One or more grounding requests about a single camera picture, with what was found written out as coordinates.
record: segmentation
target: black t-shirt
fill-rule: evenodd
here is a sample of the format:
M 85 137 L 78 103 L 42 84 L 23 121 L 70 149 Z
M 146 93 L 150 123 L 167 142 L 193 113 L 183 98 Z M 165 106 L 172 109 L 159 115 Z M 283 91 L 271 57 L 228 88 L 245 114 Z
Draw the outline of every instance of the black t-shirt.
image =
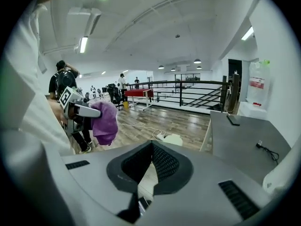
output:
M 73 70 L 68 70 L 69 72 L 71 72 L 75 78 L 78 77 L 79 73 L 76 72 L 76 71 L 73 71 Z M 48 90 L 49 93 L 51 92 L 56 92 L 56 77 L 53 75 L 50 79 L 50 83 L 49 83 L 49 90 Z

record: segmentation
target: gray table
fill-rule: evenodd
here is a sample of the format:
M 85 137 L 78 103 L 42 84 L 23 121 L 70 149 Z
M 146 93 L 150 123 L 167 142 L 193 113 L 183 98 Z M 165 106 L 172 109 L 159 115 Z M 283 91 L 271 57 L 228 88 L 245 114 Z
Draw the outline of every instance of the gray table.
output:
M 280 163 L 291 150 L 290 146 L 271 122 L 237 116 L 240 126 L 233 126 L 227 114 L 211 112 L 213 155 L 247 174 L 262 185 L 264 177 L 276 166 L 271 155 L 256 143 L 279 154 Z

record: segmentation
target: red table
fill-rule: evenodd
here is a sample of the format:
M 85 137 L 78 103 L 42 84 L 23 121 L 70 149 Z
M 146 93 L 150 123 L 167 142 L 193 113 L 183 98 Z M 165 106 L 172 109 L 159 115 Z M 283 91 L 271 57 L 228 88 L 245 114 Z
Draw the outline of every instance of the red table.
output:
M 132 97 L 133 99 L 133 106 L 137 104 L 134 101 L 134 97 L 145 97 L 146 99 L 146 107 L 143 109 L 145 110 L 146 108 L 152 106 L 149 104 L 149 97 L 154 97 L 154 91 L 153 89 L 132 89 L 132 90 L 127 90 L 125 91 L 125 96 L 127 97 Z

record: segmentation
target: wooden floor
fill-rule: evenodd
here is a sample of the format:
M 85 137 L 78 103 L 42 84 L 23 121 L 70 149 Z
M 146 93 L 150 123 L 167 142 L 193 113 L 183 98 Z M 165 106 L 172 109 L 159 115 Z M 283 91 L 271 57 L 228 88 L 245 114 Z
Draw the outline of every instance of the wooden floor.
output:
M 118 133 L 111 146 L 100 146 L 93 138 L 92 152 L 110 150 L 120 146 L 134 143 L 143 143 L 146 140 L 154 139 L 153 132 L 156 129 L 166 131 L 166 135 L 178 134 L 183 140 L 183 146 L 191 150 L 199 151 L 210 121 L 209 115 L 184 112 L 152 106 L 143 111 L 143 105 L 136 105 L 135 108 L 121 108 L 117 112 Z M 79 152 L 79 146 L 71 138 L 75 151 Z M 155 167 L 150 165 L 144 178 L 139 184 L 139 196 L 152 200 L 153 187 L 158 183 Z

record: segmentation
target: table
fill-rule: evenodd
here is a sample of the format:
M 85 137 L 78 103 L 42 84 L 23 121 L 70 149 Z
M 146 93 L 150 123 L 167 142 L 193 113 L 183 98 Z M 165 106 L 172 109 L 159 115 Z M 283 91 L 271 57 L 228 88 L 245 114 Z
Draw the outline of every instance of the table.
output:
M 213 155 L 247 174 L 262 185 L 264 177 L 276 166 L 271 155 L 255 145 L 259 140 L 262 146 L 279 154 L 280 163 L 291 150 L 289 144 L 271 122 L 237 116 L 240 126 L 233 126 L 226 113 L 210 113 L 208 131 L 204 143 L 212 136 Z
M 145 110 L 146 108 L 152 106 L 149 104 L 149 98 L 154 97 L 154 91 L 153 91 L 153 89 L 132 89 L 132 90 L 125 91 L 125 96 L 132 97 L 132 100 L 133 100 L 132 106 L 133 107 L 135 106 L 135 104 L 138 103 L 138 102 L 135 103 L 134 97 L 145 97 L 146 107 L 143 108 L 143 110 Z

